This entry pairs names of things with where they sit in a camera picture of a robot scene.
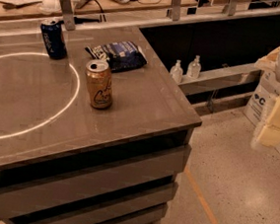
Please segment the blue chip bag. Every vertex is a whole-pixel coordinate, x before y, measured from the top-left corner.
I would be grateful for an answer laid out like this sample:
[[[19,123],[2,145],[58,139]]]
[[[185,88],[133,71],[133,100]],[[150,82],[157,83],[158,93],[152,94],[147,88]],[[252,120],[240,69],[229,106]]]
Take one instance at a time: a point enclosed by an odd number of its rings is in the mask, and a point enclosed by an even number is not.
[[[141,47],[133,41],[111,42],[95,47],[86,46],[85,50],[93,59],[106,61],[112,73],[135,70],[147,64]]]

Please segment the clear bottle right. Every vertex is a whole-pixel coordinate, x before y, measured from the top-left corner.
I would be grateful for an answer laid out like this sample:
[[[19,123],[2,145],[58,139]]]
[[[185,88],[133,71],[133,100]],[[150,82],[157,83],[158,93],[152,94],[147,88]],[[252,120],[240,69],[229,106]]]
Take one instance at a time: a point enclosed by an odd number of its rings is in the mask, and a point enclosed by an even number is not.
[[[187,68],[187,73],[186,75],[189,78],[196,79],[199,77],[200,69],[201,69],[201,64],[199,60],[200,56],[197,55],[193,61],[189,63],[189,66]]]

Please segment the orange soda can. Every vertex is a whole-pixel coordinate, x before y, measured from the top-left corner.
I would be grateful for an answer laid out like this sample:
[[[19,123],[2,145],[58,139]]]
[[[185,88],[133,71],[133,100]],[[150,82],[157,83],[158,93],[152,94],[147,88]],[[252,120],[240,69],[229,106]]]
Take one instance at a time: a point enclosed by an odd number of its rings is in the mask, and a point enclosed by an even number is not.
[[[86,64],[85,75],[92,108],[108,108],[112,104],[112,84],[107,62],[101,59],[89,61]]]

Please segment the metal post middle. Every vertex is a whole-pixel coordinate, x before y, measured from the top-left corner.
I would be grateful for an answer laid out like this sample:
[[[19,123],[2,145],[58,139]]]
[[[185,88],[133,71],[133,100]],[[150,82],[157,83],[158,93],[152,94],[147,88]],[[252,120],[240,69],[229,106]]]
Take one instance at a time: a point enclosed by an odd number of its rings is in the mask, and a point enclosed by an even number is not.
[[[178,21],[180,16],[181,0],[172,0],[169,18],[173,21]]]

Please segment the blue soda can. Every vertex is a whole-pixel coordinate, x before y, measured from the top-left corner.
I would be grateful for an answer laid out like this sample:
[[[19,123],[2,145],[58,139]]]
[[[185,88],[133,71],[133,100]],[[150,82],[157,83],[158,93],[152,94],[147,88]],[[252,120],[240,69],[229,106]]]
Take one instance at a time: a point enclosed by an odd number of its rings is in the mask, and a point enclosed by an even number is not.
[[[43,20],[40,31],[46,52],[52,59],[63,59],[66,57],[66,46],[62,35],[61,24],[57,20]]]

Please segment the metal bracket post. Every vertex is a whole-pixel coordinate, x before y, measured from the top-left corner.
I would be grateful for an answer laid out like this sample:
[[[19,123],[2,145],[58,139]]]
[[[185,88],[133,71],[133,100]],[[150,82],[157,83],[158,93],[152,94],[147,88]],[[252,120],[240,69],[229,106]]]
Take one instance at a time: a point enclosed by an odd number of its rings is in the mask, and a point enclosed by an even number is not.
[[[75,30],[75,19],[71,0],[59,0],[63,23],[67,31]]]

